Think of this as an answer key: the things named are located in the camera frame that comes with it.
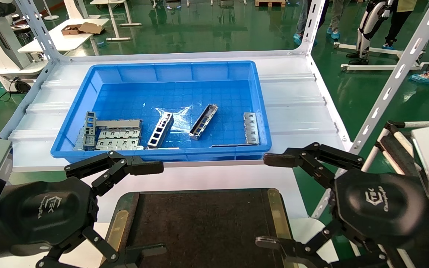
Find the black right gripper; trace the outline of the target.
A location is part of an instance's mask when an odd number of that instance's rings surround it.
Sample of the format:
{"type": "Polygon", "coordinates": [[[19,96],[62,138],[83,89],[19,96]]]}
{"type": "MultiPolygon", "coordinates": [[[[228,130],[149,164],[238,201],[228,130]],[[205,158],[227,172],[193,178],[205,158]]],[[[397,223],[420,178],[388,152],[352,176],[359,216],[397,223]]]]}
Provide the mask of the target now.
{"type": "Polygon", "coordinates": [[[336,209],[355,242],[402,247],[422,228],[429,200],[419,178],[349,170],[335,180],[336,209]]]}

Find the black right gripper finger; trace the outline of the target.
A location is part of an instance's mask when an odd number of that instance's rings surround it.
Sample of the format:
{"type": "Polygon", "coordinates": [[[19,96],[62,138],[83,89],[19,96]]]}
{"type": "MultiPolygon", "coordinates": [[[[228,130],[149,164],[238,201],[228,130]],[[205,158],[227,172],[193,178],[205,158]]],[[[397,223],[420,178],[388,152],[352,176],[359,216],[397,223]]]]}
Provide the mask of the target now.
{"type": "Polygon", "coordinates": [[[314,142],[304,148],[287,148],[282,154],[264,154],[267,166],[300,167],[324,188],[333,188],[335,174],[324,163],[344,170],[361,169],[364,159],[347,151],[314,142]]]}
{"type": "Polygon", "coordinates": [[[380,248],[372,248],[364,255],[331,263],[322,259],[317,251],[332,236],[344,230],[342,222],[332,220],[306,244],[293,239],[282,239],[274,236],[258,236],[255,239],[255,244],[261,248],[279,251],[284,261],[302,264],[307,268],[379,268],[388,263],[388,256],[380,248]]]}

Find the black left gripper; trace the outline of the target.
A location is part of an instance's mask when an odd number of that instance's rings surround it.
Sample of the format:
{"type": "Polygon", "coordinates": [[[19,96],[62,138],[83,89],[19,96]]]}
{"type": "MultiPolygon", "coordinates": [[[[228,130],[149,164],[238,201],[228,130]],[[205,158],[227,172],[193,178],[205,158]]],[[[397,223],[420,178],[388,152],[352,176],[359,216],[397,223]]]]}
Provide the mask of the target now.
{"type": "Polygon", "coordinates": [[[60,182],[32,182],[12,185],[0,199],[0,222],[5,250],[14,256],[49,251],[36,268],[75,268],[59,262],[85,239],[102,253],[101,268],[138,268],[147,256],[166,253],[163,243],[114,248],[93,229],[97,196],[105,195],[126,175],[151,175],[164,171],[161,161],[143,161],[140,156],[124,156],[108,151],[65,166],[68,179],[60,182]],[[82,178],[103,172],[92,182],[82,178]]]}

